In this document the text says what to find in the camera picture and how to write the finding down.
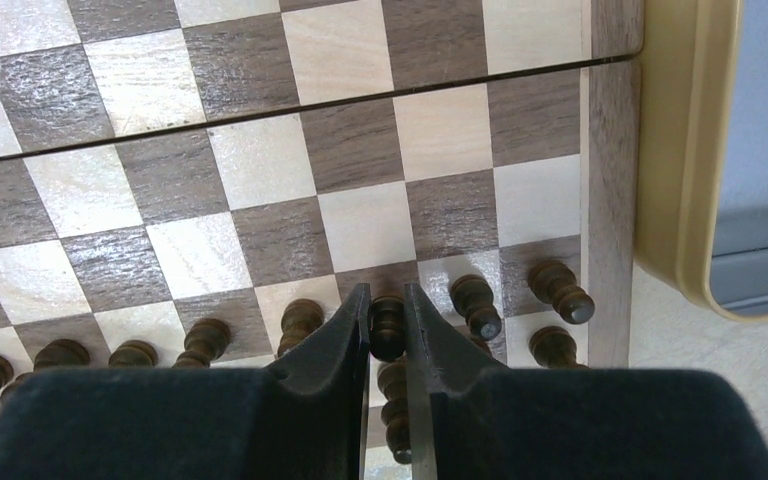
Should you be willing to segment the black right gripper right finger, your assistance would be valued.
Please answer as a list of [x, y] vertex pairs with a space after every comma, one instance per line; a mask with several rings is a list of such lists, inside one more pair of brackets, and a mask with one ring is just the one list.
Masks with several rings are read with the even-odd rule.
[[768, 479], [743, 398], [701, 370], [515, 369], [404, 288], [416, 479]]

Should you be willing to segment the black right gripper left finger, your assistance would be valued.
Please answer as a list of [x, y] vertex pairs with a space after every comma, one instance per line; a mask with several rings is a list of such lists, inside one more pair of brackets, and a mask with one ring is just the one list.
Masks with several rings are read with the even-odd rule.
[[0, 413], [0, 479], [359, 479], [370, 288], [261, 368], [72, 368]]

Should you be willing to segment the dark wooden chess piece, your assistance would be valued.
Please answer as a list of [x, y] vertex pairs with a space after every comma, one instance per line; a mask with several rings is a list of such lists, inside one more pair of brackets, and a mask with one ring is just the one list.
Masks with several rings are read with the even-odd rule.
[[382, 363], [377, 371], [377, 386], [386, 398], [380, 418], [385, 426], [386, 444], [401, 465], [412, 462], [407, 394], [406, 358]]

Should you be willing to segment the dark wooden rook corner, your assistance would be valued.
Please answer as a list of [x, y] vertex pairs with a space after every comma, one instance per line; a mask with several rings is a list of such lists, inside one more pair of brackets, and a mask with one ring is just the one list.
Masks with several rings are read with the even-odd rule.
[[588, 369], [577, 360], [577, 343], [560, 326], [537, 330], [529, 340], [529, 351], [536, 363], [548, 369]]

